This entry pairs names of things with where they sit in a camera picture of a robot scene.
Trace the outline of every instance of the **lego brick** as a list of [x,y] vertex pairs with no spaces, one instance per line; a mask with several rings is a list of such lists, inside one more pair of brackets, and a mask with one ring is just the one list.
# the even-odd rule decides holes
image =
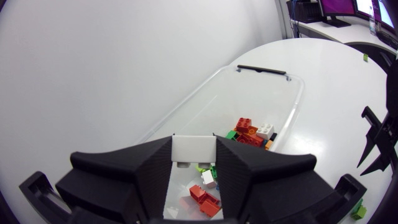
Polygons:
[[273,133],[271,138],[269,138],[269,140],[275,141],[275,138],[276,138],[277,135],[278,135],[277,133]]
[[210,200],[205,200],[202,205],[200,205],[200,211],[204,212],[207,216],[213,217],[220,210],[220,206],[211,202]]
[[252,134],[256,134],[258,128],[254,127],[254,126],[249,126],[249,131],[248,134],[252,135]]
[[356,213],[359,209],[359,207],[362,205],[363,202],[363,198],[361,198],[361,200],[359,200],[359,202],[354,206],[352,213]]
[[273,143],[272,140],[268,140],[268,141],[267,141],[267,144],[266,144],[266,146],[265,146],[265,149],[266,149],[266,150],[269,150],[269,148],[271,147],[272,143]]
[[236,124],[236,130],[240,131],[242,133],[248,133],[250,125],[251,125],[251,119],[249,119],[249,118],[239,118],[239,121]]
[[214,197],[213,195],[209,194],[208,192],[206,192],[205,196],[203,196],[200,201],[199,204],[203,204],[203,202],[205,200],[210,200],[211,202],[215,203],[216,205],[219,204],[220,200],[218,200],[216,197]]
[[261,127],[257,130],[257,136],[269,140],[274,133],[274,126],[272,124],[262,124]]
[[262,142],[264,141],[262,138],[256,136],[255,134],[252,135],[244,134],[244,135],[249,139],[248,144],[252,146],[260,147]]
[[360,220],[365,217],[366,208],[364,206],[359,206],[358,211],[351,214],[351,217],[355,220]]
[[204,172],[204,171],[208,170],[208,169],[200,168],[199,165],[196,165],[195,168],[199,172]]
[[172,161],[216,162],[216,136],[172,136]]
[[264,141],[262,142],[262,144],[261,144],[261,146],[260,146],[260,147],[261,147],[261,148],[265,148],[265,147],[266,147],[266,144],[267,144],[267,142],[268,142],[267,140],[264,140]]
[[210,170],[204,171],[201,173],[201,177],[203,179],[203,184],[208,188],[216,187],[217,183],[214,181],[213,175]]
[[216,167],[215,167],[215,166],[211,166],[211,167],[210,167],[210,171],[211,171],[211,174],[212,174],[213,178],[216,179],[216,178],[217,178],[217,170],[216,170]]
[[201,189],[198,185],[194,185],[189,188],[191,197],[199,203],[199,201],[205,196],[206,192]]
[[245,135],[240,135],[237,139],[236,139],[236,141],[238,141],[238,142],[241,142],[241,143],[243,143],[243,144],[249,144],[249,139],[248,139],[248,137],[246,137]]
[[230,140],[236,140],[235,135],[236,135],[236,131],[229,131],[229,133],[226,135],[225,138],[228,138]]

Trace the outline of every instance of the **computer monitor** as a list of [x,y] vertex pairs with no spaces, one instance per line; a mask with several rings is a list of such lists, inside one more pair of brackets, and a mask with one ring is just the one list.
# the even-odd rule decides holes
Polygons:
[[318,2],[322,16],[325,17],[323,22],[335,27],[351,25],[347,22],[336,19],[336,16],[355,16],[353,0],[318,0]]
[[356,0],[357,15],[363,19],[369,19],[370,6],[373,5],[374,19],[390,31],[394,31],[394,25],[388,15],[386,7],[381,0]]
[[394,28],[394,25],[392,24],[391,18],[388,15],[387,9],[384,6],[383,2],[379,0],[379,9],[380,9],[380,14],[381,14],[381,22],[387,24],[391,28]]

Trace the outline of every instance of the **white lego brick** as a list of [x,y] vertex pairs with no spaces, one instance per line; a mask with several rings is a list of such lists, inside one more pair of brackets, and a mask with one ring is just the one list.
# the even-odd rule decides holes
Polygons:
[[216,162],[216,136],[172,136],[172,161]]
[[201,173],[201,178],[203,179],[203,184],[206,185],[208,188],[213,188],[217,186],[217,183],[214,181],[213,175],[211,171],[204,171]]
[[261,127],[257,130],[256,135],[260,138],[269,140],[272,134],[274,133],[274,125],[272,124],[262,124]]

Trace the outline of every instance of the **monitor screen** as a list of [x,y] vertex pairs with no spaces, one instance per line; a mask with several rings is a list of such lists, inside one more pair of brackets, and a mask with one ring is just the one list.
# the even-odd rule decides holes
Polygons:
[[365,16],[369,16],[370,6],[373,5],[374,19],[381,21],[379,0],[356,0],[356,5],[358,7],[358,12]]
[[352,0],[319,0],[324,16],[354,15]]
[[391,18],[388,15],[387,9],[381,0],[379,0],[379,8],[380,8],[380,14],[381,14],[381,21],[384,22],[385,24],[391,26],[392,28],[394,28],[394,25],[392,25]]

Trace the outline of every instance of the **orange lego brick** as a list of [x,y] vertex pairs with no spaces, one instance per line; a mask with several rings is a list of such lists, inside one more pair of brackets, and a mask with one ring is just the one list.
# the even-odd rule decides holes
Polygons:
[[271,147],[273,141],[272,140],[268,140],[267,144],[266,144],[266,150],[269,150],[269,148]]

